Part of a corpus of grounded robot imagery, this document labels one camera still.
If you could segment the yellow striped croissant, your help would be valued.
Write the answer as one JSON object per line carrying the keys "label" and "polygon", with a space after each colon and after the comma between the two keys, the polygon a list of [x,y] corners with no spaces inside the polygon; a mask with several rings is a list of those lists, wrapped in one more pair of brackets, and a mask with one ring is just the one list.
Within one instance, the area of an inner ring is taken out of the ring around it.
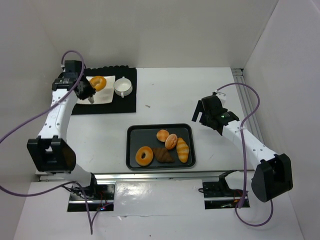
{"label": "yellow striped croissant", "polygon": [[190,149],[181,137],[177,139],[176,152],[178,159],[185,164],[188,161]]}

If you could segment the metal tongs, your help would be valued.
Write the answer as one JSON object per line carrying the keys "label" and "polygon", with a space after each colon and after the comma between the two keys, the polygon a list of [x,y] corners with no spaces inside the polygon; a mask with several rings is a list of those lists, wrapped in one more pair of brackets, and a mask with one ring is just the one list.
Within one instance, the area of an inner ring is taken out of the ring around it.
{"label": "metal tongs", "polygon": [[95,100],[94,100],[94,97],[93,96],[90,96],[88,98],[88,101],[91,103],[91,104],[94,104],[95,103]]}

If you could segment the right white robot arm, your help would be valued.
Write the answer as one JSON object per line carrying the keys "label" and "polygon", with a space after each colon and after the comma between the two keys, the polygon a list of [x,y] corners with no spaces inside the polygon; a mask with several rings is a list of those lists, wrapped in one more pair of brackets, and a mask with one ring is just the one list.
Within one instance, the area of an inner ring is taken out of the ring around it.
{"label": "right white robot arm", "polygon": [[291,160],[286,154],[278,154],[259,141],[232,111],[223,107],[226,95],[214,92],[197,102],[192,121],[217,131],[243,153],[243,190],[247,191],[247,162],[254,169],[251,189],[254,195],[266,203],[293,188]]}

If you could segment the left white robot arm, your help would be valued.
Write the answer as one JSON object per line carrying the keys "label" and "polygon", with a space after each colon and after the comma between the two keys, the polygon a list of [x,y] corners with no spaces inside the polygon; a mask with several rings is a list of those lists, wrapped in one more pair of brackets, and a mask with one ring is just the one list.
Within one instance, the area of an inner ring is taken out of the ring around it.
{"label": "left white robot arm", "polygon": [[82,74],[84,68],[82,61],[65,61],[62,76],[52,83],[52,109],[37,137],[29,139],[26,146],[39,172],[77,182],[74,188],[83,187],[86,195],[92,197],[97,193],[97,180],[77,164],[76,153],[67,144],[70,117],[77,101],[96,92]]}

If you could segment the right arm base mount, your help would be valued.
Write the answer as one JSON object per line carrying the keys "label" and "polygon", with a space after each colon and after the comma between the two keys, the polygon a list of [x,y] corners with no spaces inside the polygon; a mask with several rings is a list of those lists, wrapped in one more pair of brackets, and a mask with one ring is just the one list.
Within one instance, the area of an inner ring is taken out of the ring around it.
{"label": "right arm base mount", "polygon": [[207,181],[202,183],[202,187],[198,189],[204,197],[204,207],[210,209],[234,209],[240,201],[243,190],[233,189],[228,185],[226,178],[236,172],[229,170],[218,176],[217,181]]}

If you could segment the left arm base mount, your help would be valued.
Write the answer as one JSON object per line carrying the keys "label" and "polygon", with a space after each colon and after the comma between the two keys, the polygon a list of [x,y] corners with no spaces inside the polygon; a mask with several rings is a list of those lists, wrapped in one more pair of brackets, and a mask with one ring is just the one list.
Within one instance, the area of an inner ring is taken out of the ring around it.
{"label": "left arm base mount", "polygon": [[[64,187],[69,192],[67,212],[86,212],[85,198],[77,187]],[[98,184],[96,192],[87,195],[87,204],[90,212],[112,212],[114,210],[115,197],[114,183]]]}

